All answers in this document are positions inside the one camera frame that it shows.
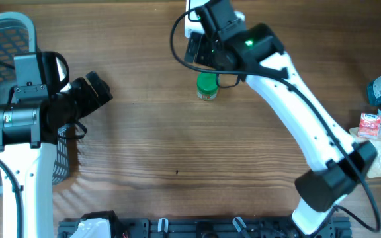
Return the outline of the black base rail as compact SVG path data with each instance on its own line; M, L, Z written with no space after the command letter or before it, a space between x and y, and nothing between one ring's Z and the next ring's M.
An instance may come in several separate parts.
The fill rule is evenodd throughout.
M59 222L58 237L73 237L73 233L79 229L79 222L85 218L96 218L93 215L104 215L109 218L113 211L96 212L85 214L79 219L65 219ZM351 223L347 217L331 217L323 225L320 231L314 235L303 235L297 231L290 217L273 216L261 217L258 219L243 219L241 228L237 225L236 219L184 219L168 220L166 222L159 219L114 219L114 224L119 228L114 228L112 237L129 238L279 238L279 237L317 237L317 238L351 238Z

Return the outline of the white barcode scanner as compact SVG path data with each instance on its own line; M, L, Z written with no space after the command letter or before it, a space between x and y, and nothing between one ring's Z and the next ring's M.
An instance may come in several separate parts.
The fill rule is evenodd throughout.
M186 11L202 6L207 2L209 0L186 0ZM185 17L185 37L190 38L193 32L204 33L204 29L194 11Z

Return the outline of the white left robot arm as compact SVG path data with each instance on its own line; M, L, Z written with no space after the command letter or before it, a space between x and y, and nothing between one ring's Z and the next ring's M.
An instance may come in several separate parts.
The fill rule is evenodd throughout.
M112 99L96 72L74 81L57 52L14 56L14 102L0 105L3 236L53 237L54 165L64 132Z

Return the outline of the red tissue packet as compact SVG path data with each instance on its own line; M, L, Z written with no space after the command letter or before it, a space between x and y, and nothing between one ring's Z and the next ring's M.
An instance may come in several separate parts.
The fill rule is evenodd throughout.
M364 138L376 138L380 132L381 117L375 114L362 113L357 135Z

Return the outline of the green lid jar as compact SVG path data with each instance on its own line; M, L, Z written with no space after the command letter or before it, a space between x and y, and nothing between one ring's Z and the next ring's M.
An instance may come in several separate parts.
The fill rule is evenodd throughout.
M218 93L216 74L200 73L196 81L197 95L202 100L213 100Z

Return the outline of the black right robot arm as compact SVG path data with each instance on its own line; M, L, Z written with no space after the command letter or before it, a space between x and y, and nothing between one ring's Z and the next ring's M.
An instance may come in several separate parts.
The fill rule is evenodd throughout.
M358 142L327 113L294 67L276 34L263 23L248 27L229 1L187 1L180 17L189 44L181 63L215 77L235 75L274 110L308 164L295 187L300 201L290 233L313 237L357 186L366 185L377 150Z

